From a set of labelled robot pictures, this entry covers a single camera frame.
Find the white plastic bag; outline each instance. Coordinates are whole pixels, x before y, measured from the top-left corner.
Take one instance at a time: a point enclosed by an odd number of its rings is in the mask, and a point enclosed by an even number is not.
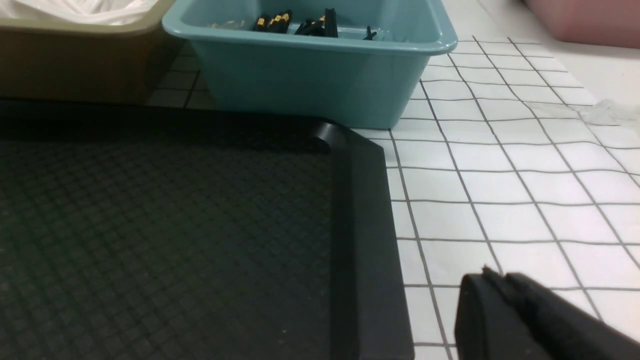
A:
[[[124,25],[138,20],[157,0],[0,0],[0,17]]]
[[[595,126],[623,126],[634,130],[640,136],[640,105],[623,105],[610,99],[580,108],[536,102],[528,102],[527,105],[538,116],[557,117],[559,121],[566,118],[580,118],[585,124]]]

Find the black clip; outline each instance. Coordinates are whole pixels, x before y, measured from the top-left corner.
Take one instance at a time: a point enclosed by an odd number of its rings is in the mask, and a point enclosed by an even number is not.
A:
[[[363,40],[373,40],[373,37],[377,34],[377,31],[371,32],[371,27],[367,26],[367,37],[365,37]]]

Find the beige plastic bin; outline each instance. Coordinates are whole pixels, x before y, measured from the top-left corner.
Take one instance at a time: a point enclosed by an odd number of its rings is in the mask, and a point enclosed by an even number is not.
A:
[[[179,52],[173,0],[123,26],[0,19],[0,97],[144,103]]]
[[[525,0],[560,41],[640,49],[640,0]]]

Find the black tray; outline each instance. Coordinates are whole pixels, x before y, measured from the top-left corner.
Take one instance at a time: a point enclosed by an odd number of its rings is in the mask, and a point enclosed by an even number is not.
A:
[[[0,359],[413,359],[382,150],[300,117],[0,101]]]

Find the grid line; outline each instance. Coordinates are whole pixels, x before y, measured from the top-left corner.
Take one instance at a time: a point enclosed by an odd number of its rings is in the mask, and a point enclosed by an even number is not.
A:
[[[459,53],[457,51],[453,51],[452,54],[460,54],[460,55],[482,55],[482,53]],[[512,58],[521,58],[522,56],[520,55],[513,55],[513,54],[489,54],[489,53],[485,53],[485,55],[492,55],[492,56],[509,56]],[[540,56],[540,55],[535,55],[535,56],[527,56],[528,58],[541,58],[541,59],[555,59],[555,57],[553,56]]]
[[[389,139],[382,139],[382,138],[374,138],[372,140],[386,140],[389,141]],[[389,166],[387,168],[399,168],[397,166]],[[402,168],[413,168],[413,169],[417,169],[417,170],[438,170],[438,171],[456,171],[455,169],[452,168],[431,168],[431,167],[409,167],[409,166],[402,166]],[[550,170],[533,170],[533,169],[521,169],[521,170],[467,170],[467,169],[460,169],[457,170],[459,172],[488,172],[488,173],[493,173],[493,174],[509,174],[512,172],[533,172],[533,173],[537,173],[537,174],[571,174],[572,171],[569,170],[562,170],[562,171],[550,171]],[[583,173],[583,172],[617,172],[619,174],[627,174],[626,172],[622,171],[622,170],[613,170],[613,169],[609,169],[609,168],[603,168],[603,169],[592,169],[592,168],[587,168],[584,170],[574,170],[573,172],[575,172],[576,174],[579,173]],[[620,205],[623,204],[632,204],[629,202],[621,202]]]
[[[493,257],[493,260],[495,261],[495,264],[497,266],[497,270],[498,273],[503,274],[502,271],[502,267],[500,266],[500,262],[498,261],[498,257],[495,255],[495,251],[493,250],[493,247],[491,246],[491,244],[489,243],[489,237],[486,234],[486,230],[484,229],[484,225],[482,224],[482,221],[480,220],[480,215],[478,215],[476,206],[474,205],[474,203],[471,200],[471,194],[469,194],[469,190],[467,188],[467,185],[465,184],[464,179],[462,178],[462,174],[460,173],[459,168],[458,168],[458,164],[456,162],[456,158],[455,156],[453,156],[453,151],[451,150],[451,145],[449,144],[449,141],[447,139],[447,136],[444,133],[444,130],[442,129],[442,126],[440,125],[439,121],[438,121],[438,115],[436,115],[434,109],[433,109],[433,105],[431,105],[431,100],[429,100],[429,94],[427,94],[427,90],[424,88],[424,85],[422,83],[420,83],[420,86],[422,87],[422,91],[424,92],[424,95],[427,97],[428,103],[429,103],[429,108],[431,109],[431,112],[433,113],[433,116],[436,120],[436,124],[438,125],[438,130],[440,130],[440,134],[442,135],[442,138],[445,141],[445,144],[447,146],[447,150],[449,151],[449,156],[451,157],[451,162],[453,163],[453,167],[456,171],[456,173],[458,174],[458,179],[460,180],[460,183],[462,185],[462,188],[465,192],[465,196],[468,199],[468,203],[471,205],[471,210],[474,212],[474,216],[476,218],[476,221],[478,222],[478,226],[480,227],[480,231],[482,232],[482,235],[484,237],[484,240],[486,241],[487,246],[489,246],[489,251],[491,252],[491,256]]]
[[[414,241],[448,241],[454,243],[484,243],[484,240],[478,239],[447,239],[447,238],[397,238],[398,240],[414,240]],[[603,245],[603,246],[620,246],[617,242],[603,242],[603,241],[583,241],[572,239],[558,239],[561,243],[576,243],[582,245]],[[496,244],[545,244],[555,243],[556,240],[489,240],[490,243]],[[640,245],[638,243],[628,243],[629,245]]]
[[[531,113],[533,115],[535,115],[535,112],[533,112],[533,110],[529,107],[528,104],[524,104],[526,107],[529,108],[529,111],[531,111]],[[547,138],[549,140],[551,140],[551,137],[549,137],[547,130],[544,128],[544,126],[542,126],[542,122],[538,119],[538,123],[540,124],[540,126],[542,127],[542,130],[544,132],[544,134],[547,136]],[[593,134],[593,136],[595,136],[595,138],[600,141],[600,139],[598,139],[596,134]],[[558,152],[558,154],[560,155],[560,157],[562,158],[562,160],[564,161],[565,165],[571,170],[573,171],[571,165],[569,164],[569,161],[567,161],[566,157],[564,156],[564,154],[558,149],[556,144],[553,144],[553,146],[556,148],[556,151]],[[626,170],[626,168],[622,165],[622,163],[620,163],[618,161],[618,159],[613,156],[606,148],[605,150],[607,151],[607,153],[609,153],[609,156],[611,156],[614,160],[616,160],[616,162],[618,162],[618,165],[620,165],[620,167],[627,172],[627,175],[631,178],[631,180],[638,186],[640,187],[640,184],[638,184],[638,182],[636,181],[636,179],[634,179],[633,176],[631,176],[631,174]],[[598,212],[600,213],[600,215],[602,215],[602,217],[604,218],[605,222],[607,223],[607,225],[609,226],[609,228],[611,229],[611,231],[613,232],[613,235],[616,237],[616,239],[618,240],[618,242],[620,243],[620,245],[622,246],[622,248],[624,249],[624,251],[627,253],[627,255],[629,256],[629,258],[631,259],[631,261],[636,265],[637,269],[640,270],[640,261],[638,261],[633,254],[631,254],[631,250],[629,250],[629,248],[627,247],[627,245],[625,244],[625,242],[622,240],[622,237],[620,236],[620,234],[618,234],[618,231],[616,230],[616,228],[611,224],[611,221],[609,220],[609,218],[607,217],[607,215],[604,213],[604,211],[602,210],[602,208],[600,207],[599,203],[596,202],[595,198],[593,197],[593,195],[589,192],[589,190],[587,189],[587,187],[584,185],[584,183],[582,182],[582,180],[580,179],[580,177],[574,172],[573,173],[573,177],[578,181],[578,183],[580,184],[580,186],[582,187],[582,189],[585,191],[585,193],[587,194],[587,196],[589,197],[589,199],[593,202],[593,204],[596,206],[596,209],[598,210]]]
[[[426,285],[426,284],[408,284],[404,286],[405,288],[433,288],[433,289],[460,289],[460,285]],[[587,290],[604,290],[604,291],[630,291],[630,292],[640,292],[640,288],[619,288],[619,287],[603,287],[603,286],[569,286],[566,288],[561,288],[558,286],[545,286],[547,289],[552,291],[580,291],[583,289]]]
[[[423,83],[437,83],[437,82],[441,82],[441,81],[450,81],[452,83],[464,83],[464,81],[462,81],[462,80],[451,80],[451,79],[421,80],[421,81]],[[469,81],[469,80],[466,80],[466,82],[468,84],[502,85],[502,86],[506,86],[505,83],[482,83],[480,81]],[[547,88],[548,87],[548,85],[535,85],[535,84],[522,84],[522,85],[519,85],[519,86],[531,86],[531,87],[534,87],[534,88]],[[566,85],[562,85],[562,86],[554,86],[554,88],[581,89],[581,88],[583,88],[583,86],[566,86]]]
[[[486,69],[486,70],[520,70],[520,71],[531,71],[531,72],[537,72],[536,69],[512,69],[512,68],[504,68],[504,67],[485,67],[485,66],[461,66],[461,65],[428,65],[428,66],[435,66],[435,67],[457,67],[457,68],[461,68],[461,69]],[[543,70],[546,72],[562,72],[565,74],[568,74],[569,72],[567,70]]]
[[[465,83],[465,81],[453,81],[453,82]],[[503,84],[502,86],[511,87],[512,85]],[[503,99],[503,98],[500,98],[500,97],[476,97],[476,96],[465,97],[465,98],[461,98],[461,99],[429,99],[429,100],[431,100],[431,101],[473,101],[473,100],[476,100],[476,99],[477,100],[494,100],[494,101],[530,102],[530,103],[533,103],[533,104],[542,104],[542,105],[563,105],[563,104],[561,104],[559,102],[523,101],[523,100],[520,100],[519,98],[518,99]],[[414,100],[414,101],[427,101],[427,99],[411,99],[411,100]],[[564,104],[564,105],[567,105],[567,106],[583,106],[583,105],[578,105],[578,104]]]
[[[488,56],[486,56],[487,59],[489,60],[489,62],[493,65],[494,68],[497,69],[497,67],[495,66],[493,60],[491,60],[491,58],[489,58]],[[456,69],[460,75],[460,77],[462,78],[462,74],[460,74],[460,71],[458,69]],[[502,75],[501,72],[499,72],[500,77],[502,78],[502,80],[507,84],[507,87],[509,88],[509,91],[511,91],[511,93],[517,98],[520,99],[519,96],[517,96],[517,94],[513,91],[513,89],[511,88],[511,86],[509,85],[509,83],[506,81],[506,79],[504,78],[504,75]],[[469,89],[469,91],[471,91],[471,94],[473,94],[475,96],[475,93],[473,91],[473,89],[471,88],[471,86],[469,86],[469,84],[467,84],[467,87]],[[484,114],[484,110],[482,109],[482,106],[480,106],[480,102],[476,99],[476,106],[478,107],[480,113],[482,114],[483,118],[486,120],[486,115]],[[504,149],[504,146],[500,143],[500,139],[498,138],[497,134],[495,133],[493,126],[487,122],[487,125],[489,126],[493,136],[495,137],[496,141],[498,142],[498,144],[500,145],[500,149],[502,150],[502,153],[505,155],[505,157],[507,158],[507,161],[509,162],[509,164],[511,165],[511,168],[513,170],[516,170],[515,164],[513,163],[513,160],[511,159],[511,156],[509,156],[509,154],[507,153],[507,151]],[[522,179],[522,176],[520,175],[520,173],[516,172],[516,175],[518,176],[518,180],[520,181],[520,183],[522,184],[522,186],[524,187],[525,191],[527,192],[527,196],[529,196],[529,198],[533,201],[536,202],[536,199],[533,197],[533,194],[531,193],[531,190],[529,189],[529,187],[527,186],[527,184],[525,183],[524,179]],[[593,299],[591,299],[589,293],[584,290],[584,285],[582,283],[582,281],[580,280],[580,278],[578,277],[578,273],[575,269],[575,267],[573,266],[573,264],[571,264],[571,262],[569,261],[569,257],[567,256],[566,252],[564,251],[564,249],[562,248],[561,244],[559,241],[557,241],[557,236],[555,234],[555,232],[553,231],[553,228],[551,228],[551,225],[549,224],[549,221],[547,220],[547,218],[544,216],[544,213],[542,212],[542,209],[540,208],[540,205],[535,203],[534,204],[536,211],[538,212],[538,214],[540,215],[540,217],[542,218],[542,221],[544,222],[545,226],[547,227],[547,230],[549,231],[549,233],[551,234],[551,236],[553,237],[554,240],[556,240],[556,244],[558,249],[560,250],[560,252],[562,253],[562,256],[564,257],[564,260],[566,261],[567,265],[569,266],[569,269],[571,270],[571,273],[573,274],[575,280],[577,281],[578,285],[583,288],[582,292],[585,294],[585,296],[587,296],[587,299],[589,300],[589,303],[591,305],[591,307],[594,309],[597,317],[599,320],[602,320],[602,315],[600,314],[600,312],[598,311],[598,309],[595,306],[595,303],[593,302]]]
[[[397,146],[396,146],[396,142],[394,141],[394,135],[391,132],[391,130],[389,130],[389,137],[391,137],[391,141],[393,143],[394,146],[394,152],[396,154],[396,161],[398,163],[398,165],[400,165],[400,154],[398,153],[397,150]],[[403,191],[404,191],[404,196],[409,199],[409,194],[408,191],[406,189],[406,183],[404,181],[404,174],[402,169],[400,169],[399,171],[400,173],[400,181],[402,183],[402,187],[403,187]],[[413,209],[411,208],[411,204],[407,204],[407,208],[409,211],[409,217],[411,219],[411,224],[413,226],[413,235],[414,237],[417,239],[419,234],[418,234],[418,227],[415,221],[415,217],[413,216]],[[431,281],[431,276],[429,274],[429,268],[427,266],[427,260],[426,257],[424,255],[424,249],[422,248],[422,244],[418,241],[417,242],[418,245],[418,252],[420,255],[420,261],[422,262],[422,269],[424,271],[424,276],[427,280],[427,284],[433,284],[433,282]],[[447,344],[447,334],[444,330],[444,323],[442,322],[442,314],[440,314],[440,308],[438,307],[438,301],[436,299],[436,292],[433,288],[429,289],[429,294],[431,295],[431,301],[433,303],[433,311],[435,312],[436,315],[436,321],[438,322],[438,328],[440,330],[440,337],[442,338],[442,341]],[[449,360],[453,360],[453,355],[451,354],[451,351],[447,349],[447,357],[449,358]]]
[[[475,204],[475,205],[554,205],[554,206],[565,206],[567,208],[580,208],[584,206],[594,206],[595,203],[592,202],[579,202],[572,204],[563,204],[560,202],[551,202],[551,201],[514,201],[514,202],[493,202],[493,201],[453,201],[453,200],[431,200],[431,199],[409,199],[409,200],[391,200],[391,202],[434,202],[437,204]],[[638,206],[640,203],[638,202],[599,202],[597,205],[615,205],[615,206]]]
[[[404,119],[404,120],[432,120],[435,121],[433,119]],[[389,140],[388,138],[368,138],[370,140]],[[428,140],[428,139],[396,139],[396,141],[402,141],[402,142],[439,142],[439,143],[445,143],[446,141],[444,140]],[[496,146],[498,145],[498,143],[488,143],[488,142],[459,142],[459,141],[449,141],[449,143],[462,143],[465,145],[487,145],[487,146]],[[549,146],[549,145],[572,145],[572,144],[576,144],[576,143],[588,143],[591,145],[597,145],[603,149],[614,149],[614,150],[640,150],[640,147],[613,147],[613,146],[605,146],[602,145],[600,142],[590,142],[590,141],[586,141],[586,140],[579,140],[579,141],[572,141],[572,142],[549,142],[549,143],[527,143],[527,142],[503,142],[503,145],[527,145],[527,146]],[[596,169],[584,169],[584,170],[576,170],[578,172],[580,171],[596,171]],[[615,171],[615,172],[621,172],[622,174],[631,174],[631,175],[638,175],[635,172],[629,172],[628,170],[615,170],[615,169],[603,169],[603,171]]]
[[[191,96],[193,95],[193,92],[196,88],[196,84],[198,83],[198,78],[200,77],[200,71],[196,71],[196,76],[195,78],[193,78],[193,83],[191,84],[191,89],[189,90],[189,95],[187,95],[187,98],[184,100],[184,105],[182,106],[183,109],[187,108],[187,105],[189,105],[189,101],[191,100]]]

